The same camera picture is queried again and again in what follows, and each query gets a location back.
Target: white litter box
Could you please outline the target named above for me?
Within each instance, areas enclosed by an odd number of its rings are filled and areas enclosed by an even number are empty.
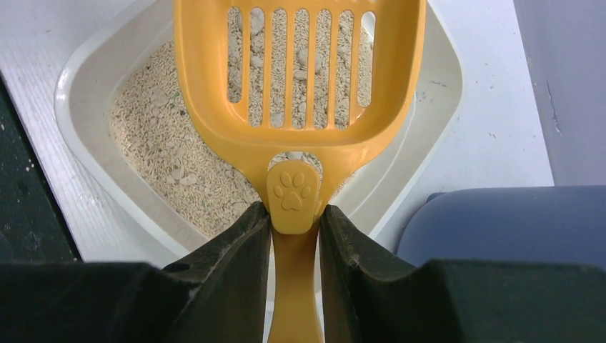
[[[115,91],[172,37],[172,0],[138,0],[80,46],[67,61],[55,93],[61,133],[73,153],[113,198],[153,237],[182,257],[208,241],[132,169],[110,136]],[[374,19],[364,21],[369,33]],[[459,106],[459,60],[440,20],[427,7],[417,100],[397,138],[360,171],[333,204],[364,233],[394,249],[402,223],[395,211],[431,158]],[[268,300],[273,299],[272,266]]]

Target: litter scoop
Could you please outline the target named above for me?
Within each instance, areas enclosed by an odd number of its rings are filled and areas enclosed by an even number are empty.
[[[233,104],[227,96],[228,11],[242,15],[242,97]],[[339,185],[373,160],[393,140],[412,103],[421,67],[426,0],[174,0],[174,40],[185,104],[196,130],[210,149],[238,169],[252,184],[272,220],[276,261],[276,295],[270,342],[322,342],[314,294],[314,258],[318,218]],[[250,15],[259,8],[265,18],[262,122],[249,123]],[[287,13],[284,123],[270,120],[272,16]],[[327,125],[314,127],[314,68],[307,70],[307,111],[302,128],[292,124],[295,14],[309,13],[308,66],[315,65],[315,36],[320,11],[330,12],[329,91]],[[352,73],[349,124],[335,124],[337,35],[339,15],[351,11]],[[371,102],[357,103],[357,61],[362,16],[376,19]],[[316,169],[304,161],[276,163],[288,151],[313,154]]]

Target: blue object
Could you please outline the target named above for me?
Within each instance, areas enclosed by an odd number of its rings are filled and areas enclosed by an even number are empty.
[[[606,269],[606,186],[468,189],[433,194],[397,256],[592,264]]]

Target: embossed paw logo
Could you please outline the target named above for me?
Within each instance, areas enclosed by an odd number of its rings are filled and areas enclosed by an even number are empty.
[[[291,177],[291,175],[285,171],[280,174],[280,183],[274,187],[274,193],[276,197],[282,199],[282,209],[284,211],[300,211],[303,208],[303,199],[307,198],[311,193],[312,189],[309,186],[304,186],[305,175],[298,172]]]

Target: litter granule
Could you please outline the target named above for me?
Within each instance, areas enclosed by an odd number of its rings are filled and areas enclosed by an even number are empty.
[[[295,127],[304,125],[307,94],[307,37],[309,18],[305,11],[296,15],[295,61],[293,70],[293,108]],[[349,116],[349,71],[351,68],[353,17],[339,18],[337,61],[337,105],[335,124],[347,126]],[[229,24],[228,99],[236,102],[242,93],[242,19],[232,10]],[[261,122],[264,58],[264,16],[253,10],[251,20],[251,59],[249,120]],[[329,78],[331,16],[323,11],[317,22],[317,63],[314,83],[314,125],[326,126]],[[271,121],[283,121],[286,53],[286,14],[274,13],[272,28]],[[372,43],[362,30],[359,50],[357,101],[364,107],[370,101]],[[209,238],[229,227],[259,196],[246,178],[218,157],[194,128],[177,81],[174,42],[171,40],[119,88],[110,113],[111,134],[131,166],[167,204]],[[280,154],[272,163],[302,159],[320,173],[322,166],[310,154]]]

